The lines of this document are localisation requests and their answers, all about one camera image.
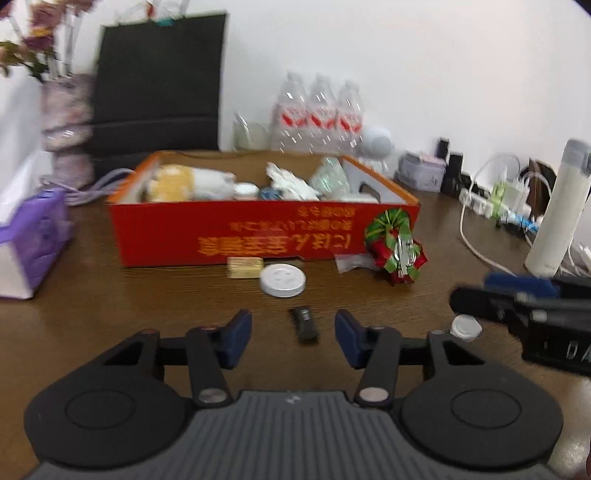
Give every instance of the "green ribbon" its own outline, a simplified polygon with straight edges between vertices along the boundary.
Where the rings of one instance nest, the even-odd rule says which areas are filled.
[[[410,217],[404,210],[386,210],[382,215],[376,217],[365,229],[365,240],[367,243],[373,243],[386,237],[386,245],[389,249],[394,249],[396,239],[391,233],[392,230],[398,230],[398,234],[403,240],[412,239]]]
[[[374,221],[365,229],[365,241],[371,244],[381,238],[385,238],[388,249],[392,255],[386,261],[384,269],[393,274],[398,271],[399,262],[394,258],[394,249],[396,248],[396,237],[392,234],[393,230],[398,230],[398,236],[403,241],[412,241],[413,236],[410,230],[410,217],[402,209],[386,210],[382,215],[376,217]],[[413,244],[412,251],[421,254],[421,247]],[[415,266],[407,267],[408,276],[415,281],[418,278],[418,269]]]

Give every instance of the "red cardboard box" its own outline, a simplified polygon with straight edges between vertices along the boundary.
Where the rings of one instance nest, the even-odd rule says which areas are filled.
[[[146,183],[161,164],[230,171],[236,181],[269,185],[267,162],[308,180],[321,156],[276,152],[182,154],[156,152],[109,198],[109,210],[126,267],[223,264],[228,257],[331,259],[366,251],[364,231],[385,210],[404,209],[417,219],[418,200],[356,160],[341,163],[353,191],[370,189],[380,204],[283,200],[145,203]]]

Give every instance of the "water bottle label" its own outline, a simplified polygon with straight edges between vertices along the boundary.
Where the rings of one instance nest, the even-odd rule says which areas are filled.
[[[363,117],[358,113],[341,113],[337,128],[346,132],[359,133],[363,123]]]
[[[318,128],[334,128],[336,124],[334,108],[318,107],[310,115],[311,124]]]
[[[305,127],[308,112],[303,108],[286,107],[281,110],[280,122],[285,127]]]

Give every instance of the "screw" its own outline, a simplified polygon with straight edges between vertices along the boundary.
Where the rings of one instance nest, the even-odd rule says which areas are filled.
[[[530,296],[527,293],[520,291],[517,295],[515,295],[515,299],[519,303],[528,303],[530,300]]]
[[[371,403],[380,403],[388,399],[390,396],[386,390],[379,387],[367,387],[359,392],[362,400]]]
[[[219,388],[205,388],[199,392],[198,399],[202,403],[222,403],[228,394]]]
[[[545,323],[548,321],[548,314],[545,310],[534,310],[531,312],[531,320],[533,322]]]

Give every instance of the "black shopping bag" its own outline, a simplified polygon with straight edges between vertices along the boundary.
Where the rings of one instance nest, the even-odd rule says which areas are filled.
[[[96,176],[155,150],[217,150],[226,14],[105,28],[87,150]]]

